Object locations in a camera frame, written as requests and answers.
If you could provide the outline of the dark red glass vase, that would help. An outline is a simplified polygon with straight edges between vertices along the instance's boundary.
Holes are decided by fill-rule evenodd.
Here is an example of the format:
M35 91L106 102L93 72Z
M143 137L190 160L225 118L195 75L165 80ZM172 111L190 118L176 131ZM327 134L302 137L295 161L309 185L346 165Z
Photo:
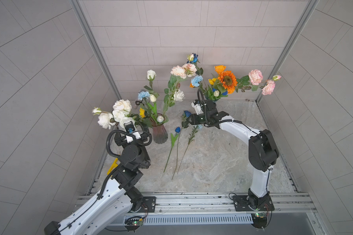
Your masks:
M157 144L163 144L168 140L168 133L164 126L165 117L158 113L156 120L151 118L152 129L153 129L153 140Z

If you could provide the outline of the dark blue rose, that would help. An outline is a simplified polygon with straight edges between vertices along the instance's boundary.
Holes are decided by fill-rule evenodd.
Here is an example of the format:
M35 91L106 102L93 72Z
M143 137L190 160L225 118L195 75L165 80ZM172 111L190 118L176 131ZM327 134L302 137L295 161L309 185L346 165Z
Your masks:
M181 118L181 124L176 128L176 134L177 134L177 140L176 140L176 166L173 171L172 175L172 180L174 179L175 175L177 174L177 170L180 165L181 161L181 143L183 142L183 138L185 135L186 130L189 127L189 121L188 118L191 116L191 112L188 110L185 110L182 114Z

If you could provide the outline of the white rose bouquet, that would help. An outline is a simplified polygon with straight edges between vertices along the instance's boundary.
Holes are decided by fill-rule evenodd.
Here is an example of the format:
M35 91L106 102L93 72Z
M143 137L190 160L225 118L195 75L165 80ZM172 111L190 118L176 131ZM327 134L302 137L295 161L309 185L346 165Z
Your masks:
M103 111L99 107L95 107L92 110L93 115L98 115L98 124L104 129L111 129L112 126L116 124L120 125L122 128L125 124L132 122L135 124L135 120L131 117L132 105L129 100L121 99L116 101L113 105L113 110L111 112Z

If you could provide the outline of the small blue tulip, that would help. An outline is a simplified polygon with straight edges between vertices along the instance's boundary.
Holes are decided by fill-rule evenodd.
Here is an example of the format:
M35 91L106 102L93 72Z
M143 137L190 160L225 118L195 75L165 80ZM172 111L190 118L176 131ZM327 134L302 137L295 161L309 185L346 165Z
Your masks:
M175 142L178 140L179 138L179 135L180 135L180 132L181 132L181 128L180 127L177 127L174 131L174 133L171 133L170 137L171 137L171 148L170 148L170 151L169 151L169 155L168 155L168 158L167 158L167 161L166 161L166 164L165 164L165 167L164 167L164 171L166 171L166 168L167 168L167 165L168 165L168 162L170 160L170 156L171 156L171 153L172 153L172 150L175 146Z

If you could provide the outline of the dark blue rose vase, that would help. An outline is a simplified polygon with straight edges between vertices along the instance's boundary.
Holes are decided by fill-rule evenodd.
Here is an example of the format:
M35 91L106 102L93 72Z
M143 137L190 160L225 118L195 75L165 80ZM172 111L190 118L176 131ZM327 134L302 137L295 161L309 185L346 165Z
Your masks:
M203 68L201 68L199 66L200 62L199 62L197 54L193 53L193 54L190 55L190 62L195 65L195 67L197 69L197 71L196 71L197 75L203 75L204 74Z

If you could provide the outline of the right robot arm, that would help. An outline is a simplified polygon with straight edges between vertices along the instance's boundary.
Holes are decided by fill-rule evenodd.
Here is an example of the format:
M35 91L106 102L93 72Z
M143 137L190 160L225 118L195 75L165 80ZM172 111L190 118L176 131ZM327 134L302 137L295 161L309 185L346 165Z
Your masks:
M279 151L272 133L248 127L226 112L191 114L187 121L192 125L216 127L232 134L248 146L248 160L253 167L252 184L248 190L247 204L257 211L270 202L268 190L271 172L279 157Z

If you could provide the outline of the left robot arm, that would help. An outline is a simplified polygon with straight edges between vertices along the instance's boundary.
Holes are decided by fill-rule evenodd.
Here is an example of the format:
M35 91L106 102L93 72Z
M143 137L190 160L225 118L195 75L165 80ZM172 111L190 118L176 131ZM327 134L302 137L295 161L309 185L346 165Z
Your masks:
M138 211L143 195L135 184L148 169L151 160L146 147L152 143L147 127L136 131L131 124L124 130L111 131L106 139L107 153L119 160L105 178L100 191L61 222L52 221L44 228L46 235L97 235L116 218Z

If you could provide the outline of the yellow sunflower left vase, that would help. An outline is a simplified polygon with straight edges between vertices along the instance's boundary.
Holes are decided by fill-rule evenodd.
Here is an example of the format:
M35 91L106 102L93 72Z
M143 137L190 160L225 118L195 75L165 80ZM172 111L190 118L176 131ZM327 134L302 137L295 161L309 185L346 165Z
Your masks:
M140 108L139 115L140 115L141 118L145 118L146 117L145 110L143 108Z

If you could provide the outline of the white rose left vase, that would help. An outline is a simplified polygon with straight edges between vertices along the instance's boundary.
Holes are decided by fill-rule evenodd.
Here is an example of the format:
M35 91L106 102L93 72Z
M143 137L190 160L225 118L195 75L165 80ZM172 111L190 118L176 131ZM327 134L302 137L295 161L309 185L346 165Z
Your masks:
M184 92L182 90L176 90L174 92L174 101L182 102L183 99L185 98Z

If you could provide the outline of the light blue carnation right vase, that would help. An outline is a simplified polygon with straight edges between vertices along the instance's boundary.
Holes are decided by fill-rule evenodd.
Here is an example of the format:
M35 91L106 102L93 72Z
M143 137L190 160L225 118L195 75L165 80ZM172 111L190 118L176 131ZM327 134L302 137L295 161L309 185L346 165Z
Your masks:
M197 88L200 87L200 83L203 81L203 77L201 75L196 75L194 78L191 79L190 87Z

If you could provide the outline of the orange gerbera flower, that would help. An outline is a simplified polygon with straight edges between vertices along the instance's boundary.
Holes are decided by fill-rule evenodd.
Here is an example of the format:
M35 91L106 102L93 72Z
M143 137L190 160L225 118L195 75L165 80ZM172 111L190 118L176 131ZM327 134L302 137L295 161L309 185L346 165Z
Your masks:
M218 80L222 86L227 90L228 94L234 93L238 81L232 71L223 71L219 73Z

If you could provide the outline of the orange rose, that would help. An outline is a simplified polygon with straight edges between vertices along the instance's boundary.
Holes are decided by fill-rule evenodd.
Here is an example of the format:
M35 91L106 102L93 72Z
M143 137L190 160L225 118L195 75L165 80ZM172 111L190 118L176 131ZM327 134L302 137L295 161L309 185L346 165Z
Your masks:
M219 65L219 66L215 66L214 68L215 68L215 71L217 72L217 74L220 74L225 71L226 66Z

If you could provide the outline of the circuit board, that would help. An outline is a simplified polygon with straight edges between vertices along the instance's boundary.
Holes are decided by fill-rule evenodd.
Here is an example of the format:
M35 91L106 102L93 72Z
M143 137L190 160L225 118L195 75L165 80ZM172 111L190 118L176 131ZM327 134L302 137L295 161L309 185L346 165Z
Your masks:
M252 226L257 229L265 229L268 224L268 218L266 213L252 213Z
M144 223L144 218L141 216L133 216L127 218L124 222L124 226L128 232L136 231Z

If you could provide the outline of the right circuit board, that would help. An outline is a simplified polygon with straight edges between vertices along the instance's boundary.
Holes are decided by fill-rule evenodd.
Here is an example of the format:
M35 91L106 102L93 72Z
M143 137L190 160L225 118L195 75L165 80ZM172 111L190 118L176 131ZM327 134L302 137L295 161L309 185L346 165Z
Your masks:
M265 229L268 224L268 218L266 213L252 213L252 226L257 229Z

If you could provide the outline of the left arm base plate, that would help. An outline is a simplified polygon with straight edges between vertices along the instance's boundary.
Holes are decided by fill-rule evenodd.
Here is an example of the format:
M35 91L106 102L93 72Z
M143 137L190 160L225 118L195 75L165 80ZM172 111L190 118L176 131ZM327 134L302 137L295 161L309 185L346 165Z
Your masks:
M143 197L142 202L139 204L139 208L133 208L130 212L131 213L146 213L150 212L153 213L156 210L156 197L149 196Z

